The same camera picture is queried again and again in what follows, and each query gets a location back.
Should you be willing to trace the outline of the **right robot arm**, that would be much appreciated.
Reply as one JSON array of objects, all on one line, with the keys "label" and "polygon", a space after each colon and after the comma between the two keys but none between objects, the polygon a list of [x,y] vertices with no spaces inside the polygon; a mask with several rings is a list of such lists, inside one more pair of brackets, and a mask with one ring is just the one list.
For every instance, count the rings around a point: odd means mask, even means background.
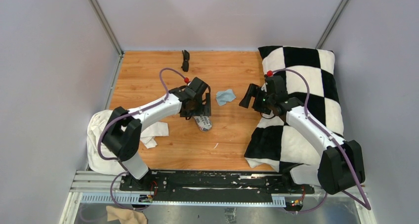
[{"label": "right robot arm", "polygon": [[320,123],[299,98],[291,97],[281,76],[266,76],[265,86],[249,84],[239,105],[262,114],[273,114],[296,129],[321,156],[318,165],[297,164],[283,172],[282,186],[295,193],[302,184],[321,187],[327,194],[362,190],[365,169],[361,145],[347,141]]}]

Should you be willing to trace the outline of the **black sunglasses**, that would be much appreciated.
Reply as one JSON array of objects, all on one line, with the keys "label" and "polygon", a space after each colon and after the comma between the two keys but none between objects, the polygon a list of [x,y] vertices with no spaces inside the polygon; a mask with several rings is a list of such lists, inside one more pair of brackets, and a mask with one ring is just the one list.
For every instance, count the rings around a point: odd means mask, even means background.
[{"label": "black sunglasses", "polygon": [[189,71],[190,53],[187,50],[183,50],[182,51],[182,56],[183,56],[183,62],[182,62],[181,69],[182,69],[183,72],[188,72]]}]

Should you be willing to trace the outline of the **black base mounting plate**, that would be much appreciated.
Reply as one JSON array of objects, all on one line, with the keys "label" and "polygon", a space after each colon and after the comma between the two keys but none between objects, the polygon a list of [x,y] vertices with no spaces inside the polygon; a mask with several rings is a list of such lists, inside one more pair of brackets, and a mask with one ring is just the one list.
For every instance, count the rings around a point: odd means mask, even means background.
[{"label": "black base mounting plate", "polygon": [[274,195],[301,198],[309,185],[291,185],[277,172],[152,170],[141,180],[122,177],[121,191],[149,191],[157,201],[268,203]]}]

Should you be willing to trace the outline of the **aluminium frame rail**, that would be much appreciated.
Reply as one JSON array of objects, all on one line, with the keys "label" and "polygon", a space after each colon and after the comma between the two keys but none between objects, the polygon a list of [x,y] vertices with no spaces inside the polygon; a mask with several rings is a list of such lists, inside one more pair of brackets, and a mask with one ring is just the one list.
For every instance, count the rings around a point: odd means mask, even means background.
[{"label": "aluminium frame rail", "polygon": [[291,207],[323,191],[307,184],[289,185],[273,172],[154,170],[138,181],[92,171],[77,171],[71,192],[83,202],[135,205]]}]

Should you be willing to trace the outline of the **black white checkered pillow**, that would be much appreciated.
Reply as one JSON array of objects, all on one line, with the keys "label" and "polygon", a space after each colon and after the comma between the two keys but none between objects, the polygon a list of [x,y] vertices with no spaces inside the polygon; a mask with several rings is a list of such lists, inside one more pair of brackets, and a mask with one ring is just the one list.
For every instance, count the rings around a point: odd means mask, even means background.
[{"label": "black white checkered pillow", "polygon": [[[331,132],[343,136],[344,125],[334,78],[332,51],[291,46],[259,47],[263,72],[281,76],[290,97],[307,101],[309,113]],[[264,115],[251,135],[244,154],[249,166],[271,166],[283,173],[293,165],[314,166],[297,173],[297,183],[319,186],[317,170],[321,155],[294,127],[272,113]]]}]

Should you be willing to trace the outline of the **blue cleaning cloth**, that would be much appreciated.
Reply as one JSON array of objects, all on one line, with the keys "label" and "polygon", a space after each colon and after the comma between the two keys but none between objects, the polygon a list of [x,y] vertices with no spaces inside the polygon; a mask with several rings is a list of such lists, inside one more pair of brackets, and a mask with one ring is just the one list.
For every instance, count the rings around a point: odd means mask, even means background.
[{"label": "blue cleaning cloth", "polygon": [[232,102],[234,99],[236,99],[236,96],[232,89],[218,91],[216,93],[216,101],[219,106],[223,106],[228,102]]}]

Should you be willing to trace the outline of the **beige cloth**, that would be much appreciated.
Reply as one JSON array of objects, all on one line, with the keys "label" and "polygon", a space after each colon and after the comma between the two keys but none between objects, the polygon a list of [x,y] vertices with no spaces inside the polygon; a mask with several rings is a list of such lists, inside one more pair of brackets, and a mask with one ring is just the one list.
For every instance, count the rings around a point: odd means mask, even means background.
[{"label": "beige cloth", "polygon": [[107,221],[119,221],[121,224],[147,224],[148,220],[142,212],[106,206]]}]

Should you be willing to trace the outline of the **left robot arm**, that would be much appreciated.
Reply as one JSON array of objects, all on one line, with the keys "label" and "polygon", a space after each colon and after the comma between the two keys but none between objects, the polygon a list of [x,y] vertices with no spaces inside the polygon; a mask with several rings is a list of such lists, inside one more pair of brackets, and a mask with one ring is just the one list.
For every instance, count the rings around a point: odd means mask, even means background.
[{"label": "left robot arm", "polygon": [[150,168],[139,155],[140,135],[160,120],[179,115],[186,120],[194,116],[210,116],[210,86],[195,77],[186,85],[168,90],[167,94],[143,106],[132,109],[118,107],[99,138],[122,168],[133,177],[132,184],[140,191],[151,186]]}]

